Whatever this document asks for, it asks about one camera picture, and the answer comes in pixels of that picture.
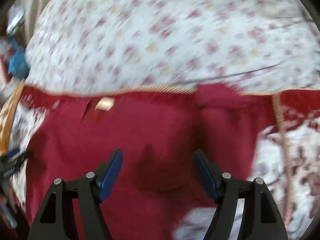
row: red cloth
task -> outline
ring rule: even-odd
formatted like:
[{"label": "red cloth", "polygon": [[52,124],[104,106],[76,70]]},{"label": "red cloth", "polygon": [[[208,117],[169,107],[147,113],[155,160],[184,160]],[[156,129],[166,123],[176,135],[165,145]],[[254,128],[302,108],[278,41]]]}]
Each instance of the red cloth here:
[{"label": "red cloth", "polygon": [[[195,173],[193,151],[203,148],[222,171],[245,179],[258,132],[275,124],[271,97],[240,96],[222,85],[187,95],[118,95],[109,112],[94,110],[101,97],[50,96],[30,87],[23,95],[32,96],[33,107],[51,109],[60,101],[29,144],[29,222],[55,178],[78,179],[121,148],[122,169],[100,205],[113,238],[121,240],[171,239],[190,209],[213,206]],[[74,210],[85,239],[78,205]]]}]

